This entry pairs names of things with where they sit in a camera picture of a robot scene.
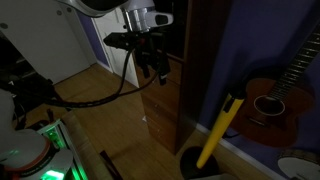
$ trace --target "green light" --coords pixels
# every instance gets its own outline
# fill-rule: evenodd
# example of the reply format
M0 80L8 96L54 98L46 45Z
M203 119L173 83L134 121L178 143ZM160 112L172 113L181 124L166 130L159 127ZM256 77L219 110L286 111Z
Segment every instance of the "green light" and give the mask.
M72 174L75 180L81 180L77 170L75 170L74 168L72 168Z
M47 137L50 139L50 141L53 142L57 147L65 148L64 143L59 138L59 135L54 128L47 130L46 134L47 134Z
M41 180L63 180L63 177L63 173L49 170L44 175L42 175Z

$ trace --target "acoustic guitar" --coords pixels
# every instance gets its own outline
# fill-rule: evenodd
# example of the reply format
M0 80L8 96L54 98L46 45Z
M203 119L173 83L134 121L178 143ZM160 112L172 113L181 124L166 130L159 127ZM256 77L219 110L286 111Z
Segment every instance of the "acoustic guitar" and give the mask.
M296 84L319 51L318 24L278 79L257 77L247 82L247 98L230 126L267 146L292 145L297 138L298 116L314 105L312 93Z

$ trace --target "black cable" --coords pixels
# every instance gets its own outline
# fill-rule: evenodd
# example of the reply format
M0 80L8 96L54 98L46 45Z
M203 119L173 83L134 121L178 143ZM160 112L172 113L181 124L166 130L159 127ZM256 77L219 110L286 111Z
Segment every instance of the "black cable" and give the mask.
M136 93L136 92L138 92L138 91L141 91L142 89L148 87L148 86L156 79L157 76L158 76L158 72L156 72L156 73L152 76L152 78L150 79L150 81L147 82L146 84L144 84L143 86L141 86L141 87L139 87L139 88L137 88L137 89L135 89L135 90L132 90L132 91L128 91L128 92L121 93L121 94L119 94L119 97L121 97L121 96L126 96L126 95L129 95L129 94L133 94L133 93Z
M18 124L19 123L19 117L18 117L16 111L13 112L13 115L14 115L15 118L12 119L12 121L17 120L17 124Z
M21 103L19 103L20 105L20 108L22 109L24 115L22 117L21 120L19 120L19 117L17 117L17 120L18 120L18 123L17 123L17 126L15 127L15 130L21 130L21 129L24 129L26 127L26 122L27 122L27 112L26 110L24 109L24 107L22 106Z
M234 135L229 135L228 133L224 133L222 138L234 138L234 137L237 137L239 136L240 134L234 134Z
M164 38L163 35L159 35L158 33L152 34L152 35L162 36ZM166 52L165 52L164 48L165 48L165 43L162 44L162 54L165 56ZM50 99L48 97L45 97L45 96L42 96L42 95L39 95L39 94L34 94L34 93L32 93L30 91L27 91L27 90L24 90L24 89L19 89L18 87L14 86L14 85L9 85L9 84L7 84L5 82L2 82L2 81L0 81L0 88L4 89L6 91L10 91L11 93L13 93L15 95L24 96L24 97L32 99L32 100L36 100L36 101L43 102L43 103L48 104L48 105L53 105L53 106L58 106L58 107L87 108L87 107L100 106L102 104L109 103L109 102L117 99L118 97L126 96L126 95L138 92L138 91L146 88L158 76L159 69L156 71L156 73L151 78L151 80L148 83L146 83L145 85L143 85L143 86L141 86L141 87L139 87L139 88L137 88L135 90L121 93L121 90L122 90L124 82L125 82L125 76L126 76L127 66L128 66L128 62L129 62L129 57L130 57L130 55L131 55L133 50L134 50L134 48L130 49L128 51L127 55L126 55L125 62L124 62L124 67L123 67L123 71L122 71L121 82L120 82L120 86L119 86L118 90L114 94L112 94L112 95L110 95L108 97L105 97L103 99L100 99L100 100L89 101L89 102L67 102L67 101L62 101L62 100L53 100L53 99Z
M39 94L34 94L34 93L27 91L25 89L19 89L16 86L9 85L9 84L7 84L5 82L1 82L1 81L0 81L0 88L4 89L6 91L10 91L11 93L16 94L16 95L21 95L21 96L27 97L32 100L44 102L45 104L58 106L58 107L87 108L87 107L99 106L99 105L111 102L119 97L120 92L121 92L123 85L124 85L124 82L125 82L125 74L127 71L129 57L130 57L133 50L134 50L134 48L130 49L126 55L126 59L124 62L124 67L123 67L123 72L122 72L122 78L121 78L121 82L120 82L120 86L119 86L118 90L114 94L112 94L108 97L105 97L103 99L100 99L100 100L89 101L89 102L67 102L67 101L53 100L48 97L41 96Z

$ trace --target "blue wall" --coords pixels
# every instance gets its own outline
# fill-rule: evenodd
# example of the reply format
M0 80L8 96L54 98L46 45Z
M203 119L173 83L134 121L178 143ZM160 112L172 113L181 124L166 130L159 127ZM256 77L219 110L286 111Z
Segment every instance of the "blue wall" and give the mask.
M97 35L97 32L93 26L92 20L90 17L85 16L84 14L78 12L78 17L80 19L80 22L83 26L83 29L89 39L90 45L96 55L96 58L101 61L103 64L105 64L106 66L110 67L106 56L104 54L104 51L101 47L100 41L99 41L99 37Z
M234 0L199 123L211 128L226 89L251 70L286 65L320 19L316 0ZM299 118L299 138L293 148L320 153L320 57L307 70L316 92L316 107ZM258 161L282 174L277 159L282 149L244 137L228 139Z

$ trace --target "wooden floor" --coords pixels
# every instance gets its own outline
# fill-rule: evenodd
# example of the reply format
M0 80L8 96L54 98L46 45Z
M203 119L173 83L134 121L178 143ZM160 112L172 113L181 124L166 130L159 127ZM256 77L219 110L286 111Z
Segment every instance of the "wooden floor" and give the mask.
M66 101L87 101L110 95L118 87L119 81L118 76L99 65L93 65L55 85L55 88ZM125 84L124 91L133 88ZM41 105L28 113L28 123L46 118L47 108L54 111L55 118L66 113L63 108ZM178 154L172 155L150 137L147 125L142 121L144 110L139 93L95 108L73 111L96 151L105 150L124 179L183 179L179 168L182 153L188 147L203 146L207 138L195 131ZM269 179L221 146L215 150L214 155L221 172L230 173L239 179Z

